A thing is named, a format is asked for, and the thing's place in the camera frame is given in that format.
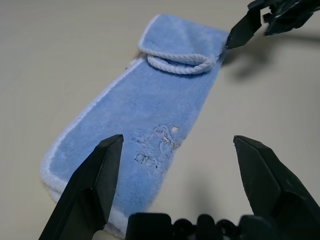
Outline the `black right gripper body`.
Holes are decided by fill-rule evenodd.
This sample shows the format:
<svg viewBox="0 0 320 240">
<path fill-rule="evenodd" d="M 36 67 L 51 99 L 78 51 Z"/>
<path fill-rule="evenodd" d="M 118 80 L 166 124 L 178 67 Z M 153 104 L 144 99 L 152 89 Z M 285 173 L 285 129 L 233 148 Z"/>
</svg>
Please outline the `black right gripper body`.
<svg viewBox="0 0 320 240">
<path fill-rule="evenodd" d="M 291 8 L 294 6 L 301 6 L 302 8 L 311 7 L 312 12 L 320 10 L 319 0 L 254 0 L 248 4 L 248 9 L 264 9 L 271 7 L 272 9 Z"/>
</svg>

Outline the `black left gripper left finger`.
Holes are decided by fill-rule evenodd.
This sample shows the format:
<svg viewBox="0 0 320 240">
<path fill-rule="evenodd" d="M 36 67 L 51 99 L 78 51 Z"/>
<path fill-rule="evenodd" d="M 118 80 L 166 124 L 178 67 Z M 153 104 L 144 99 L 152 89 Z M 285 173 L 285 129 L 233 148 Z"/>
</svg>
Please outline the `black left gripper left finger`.
<svg viewBox="0 0 320 240">
<path fill-rule="evenodd" d="M 124 137 L 102 140 L 74 171 L 41 240 L 91 240 L 108 222 L 116 192 Z"/>
</svg>

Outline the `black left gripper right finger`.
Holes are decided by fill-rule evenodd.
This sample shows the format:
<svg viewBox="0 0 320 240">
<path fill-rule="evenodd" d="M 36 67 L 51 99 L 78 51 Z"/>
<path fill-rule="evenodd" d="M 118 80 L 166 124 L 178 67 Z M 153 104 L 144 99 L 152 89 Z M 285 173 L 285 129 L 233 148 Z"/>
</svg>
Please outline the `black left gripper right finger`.
<svg viewBox="0 0 320 240">
<path fill-rule="evenodd" d="M 254 215 L 272 218 L 284 240 L 318 240 L 320 207 L 299 178 L 260 141 L 236 135 L 233 143 Z"/>
</svg>

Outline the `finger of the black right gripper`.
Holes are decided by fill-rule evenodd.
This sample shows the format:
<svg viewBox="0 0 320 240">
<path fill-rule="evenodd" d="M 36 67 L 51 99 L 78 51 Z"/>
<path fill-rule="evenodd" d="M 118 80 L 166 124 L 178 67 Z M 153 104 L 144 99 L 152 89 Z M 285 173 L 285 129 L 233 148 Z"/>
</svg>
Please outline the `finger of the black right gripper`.
<svg viewBox="0 0 320 240">
<path fill-rule="evenodd" d="M 225 48 L 235 49 L 244 46 L 262 26 L 261 10 L 250 9 L 247 14 L 231 29 Z"/>
<path fill-rule="evenodd" d="M 293 16 L 289 16 L 287 13 L 284 13 L 281 16 L 275 16 L 272 13 L 264 14 L 263 21 L 268 24 L 264 35 L 273 36 L 286 33 L 294 29 L 299 29 L 315 12 L 315 10 L 312 10 L 311 12 L 295 13 Z"/>
</svg>

